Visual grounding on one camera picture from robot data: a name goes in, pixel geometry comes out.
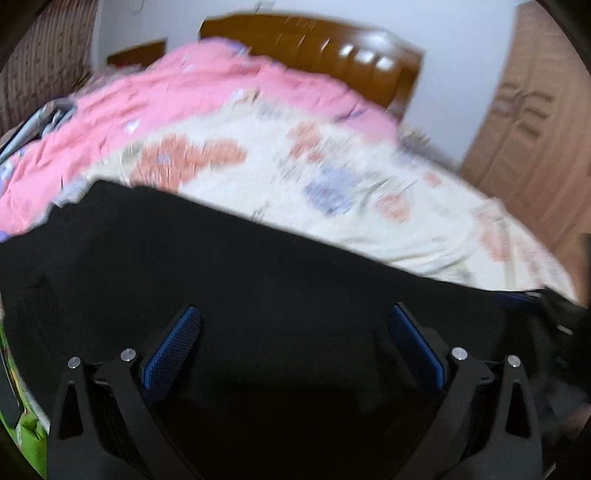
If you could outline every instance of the floral bedspread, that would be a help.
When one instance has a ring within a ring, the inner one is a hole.
[[[114,152],[57,203],[99,178],[147,184],[417,274],[574,296],[563,267],[500,202],[388,140],[246,98]]]

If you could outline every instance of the wooden furniture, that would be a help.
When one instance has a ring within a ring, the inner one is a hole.
[[[500,198],[588,295],[581,233],[591,232],[591,77],[535,2],[518,7],[514,43],[461,175]]]
[[[423,52],[371,27],[290,14],[208,18],[201,37],[226,37],[286,66],[342,80],[367,100],[402,117],[413,94]]]
[[[166,38],[149,43],[136,45],[126,50],[118,51],[107,57],[107,65],[124,67],[126,65],[141,65],[146,68],[166,53]]]

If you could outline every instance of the wooden headboard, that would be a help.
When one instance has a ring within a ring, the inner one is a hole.
[[[385,30],[290,14],[207,18],[201,38],[225,37],[287,67],[325,73],[402,117],[423,52]]]

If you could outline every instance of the black fabric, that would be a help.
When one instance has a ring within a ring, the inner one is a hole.
[[[72,355],[112,359],[200,308],[199,348],[156,411],[206,479],[395,471],[438,405],[390,341],[396,301],[478,358],[527,365],[533,350],[528,322],[509,325],[493,293],[103,181],[0,245],[0,291],[12,354],[46,411]],[[510,351],[507,337],[519,339]]]

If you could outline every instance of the wooden wardrobe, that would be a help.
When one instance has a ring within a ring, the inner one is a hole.
[[[517,7],[495,99],[460,171],[500,198],[588,296],[581,233],[591,232],[591,76],[536,2]]]

